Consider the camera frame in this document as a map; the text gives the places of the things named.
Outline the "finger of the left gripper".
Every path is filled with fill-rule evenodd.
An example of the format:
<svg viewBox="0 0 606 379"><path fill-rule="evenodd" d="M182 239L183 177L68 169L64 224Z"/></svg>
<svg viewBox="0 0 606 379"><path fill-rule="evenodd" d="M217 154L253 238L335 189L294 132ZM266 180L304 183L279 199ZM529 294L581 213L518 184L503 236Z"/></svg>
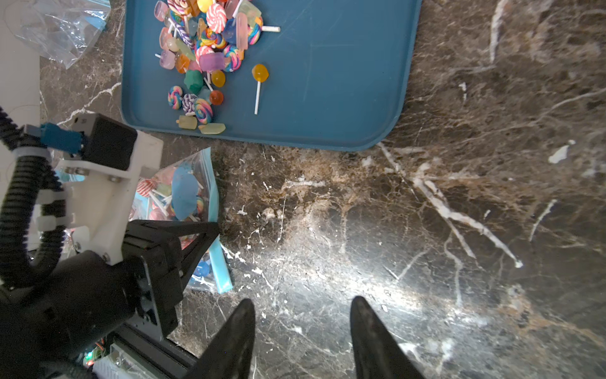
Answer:
<svg viewBox="0 0 606 379"><path fill-rule="evenodd" d="M169 239L177 239L178 245L170 243L169 246L178 249L178 262L183 271L181 276L183 289L187 287L202 257L219 236L219 224L216 222L138 220L137 225L150 232L159 232L161 236ZM179 238L188 235L194 235L195 239L183 249Z"/></svg>

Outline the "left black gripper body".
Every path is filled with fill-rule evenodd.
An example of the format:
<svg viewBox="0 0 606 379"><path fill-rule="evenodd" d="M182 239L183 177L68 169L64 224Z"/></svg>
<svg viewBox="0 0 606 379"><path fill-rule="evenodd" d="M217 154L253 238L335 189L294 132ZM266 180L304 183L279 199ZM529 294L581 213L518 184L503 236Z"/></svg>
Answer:
<svg viewBox="0 0 606 379"><path fill-rule="evenodd" d="M1 288L1 376L35 378L40 364L78 355L130 322L161 340L177 326L183 253L178 221L131 221L126 258L86 251L33 287Z"/></svg>

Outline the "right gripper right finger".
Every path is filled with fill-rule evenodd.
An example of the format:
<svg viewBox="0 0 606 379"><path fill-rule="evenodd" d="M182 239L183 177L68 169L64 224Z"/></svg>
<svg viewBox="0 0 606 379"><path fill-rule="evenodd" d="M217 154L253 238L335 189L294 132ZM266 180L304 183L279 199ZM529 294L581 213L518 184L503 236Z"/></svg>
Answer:
<svg viewBox="0 0 606 379"><path fill-rule="evenodd" d="M351 303L350 334L357 378L424 378L362 296Z"/></svg>

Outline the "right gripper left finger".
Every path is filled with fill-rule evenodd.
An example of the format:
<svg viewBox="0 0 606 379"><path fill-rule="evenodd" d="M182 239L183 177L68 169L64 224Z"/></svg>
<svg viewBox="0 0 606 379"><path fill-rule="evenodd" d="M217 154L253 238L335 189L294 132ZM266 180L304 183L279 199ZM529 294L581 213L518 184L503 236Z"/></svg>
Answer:
<svg viewBox="0 0 606 379"><path fill-rule="evenodd" d="M248 378L253 358L256 313L242 300L184 378Z"/></svg>

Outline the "candy ziploc bag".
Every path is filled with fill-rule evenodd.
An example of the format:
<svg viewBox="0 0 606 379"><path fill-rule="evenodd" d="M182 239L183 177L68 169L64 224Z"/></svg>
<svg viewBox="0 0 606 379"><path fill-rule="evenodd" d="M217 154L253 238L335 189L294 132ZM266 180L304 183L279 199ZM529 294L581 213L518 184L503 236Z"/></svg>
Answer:
<svg viewBox="0 0 606 379"><path fill-rule="evenodd" d="M80 180L69 175L67 182ZM208 221L218 218L218 190L205 149L150 178L140 178L129 214L130 220Z"/></svg>
<svg viewBox="0 0 606 379"><path fill-rule="evenodd" d="M25 47L71 68L87 54L107 26L109 1L2 1L1 22Z"/></svg>

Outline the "teal rectangular tray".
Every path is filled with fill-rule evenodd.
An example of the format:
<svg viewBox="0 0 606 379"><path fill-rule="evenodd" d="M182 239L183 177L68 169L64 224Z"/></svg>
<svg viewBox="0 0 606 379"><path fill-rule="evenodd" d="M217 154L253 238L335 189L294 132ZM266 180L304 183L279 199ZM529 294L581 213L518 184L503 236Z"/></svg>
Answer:
<svg viewBox="0 0 606 379"><path fill-rule="evenodd" d="M402 113L419 1L259 1L265 24L227 74L216 121L224 140L340 151L383 140ZM263 64L261 85L252 68Z"/></svg>

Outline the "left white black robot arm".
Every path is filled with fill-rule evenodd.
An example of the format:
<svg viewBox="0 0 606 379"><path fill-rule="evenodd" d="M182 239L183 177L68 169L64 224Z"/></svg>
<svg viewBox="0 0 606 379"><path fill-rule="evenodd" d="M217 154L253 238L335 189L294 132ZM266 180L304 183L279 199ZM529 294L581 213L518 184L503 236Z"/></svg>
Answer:
<svg viewBox="0 0 606 379"><path fill-rule="evenodd" d="M73 129L1 116L15 166L1 207L1 376L90 378L77 361L124 324L162 340L217 224L131 220L163 143L106 116Z"/></svg>

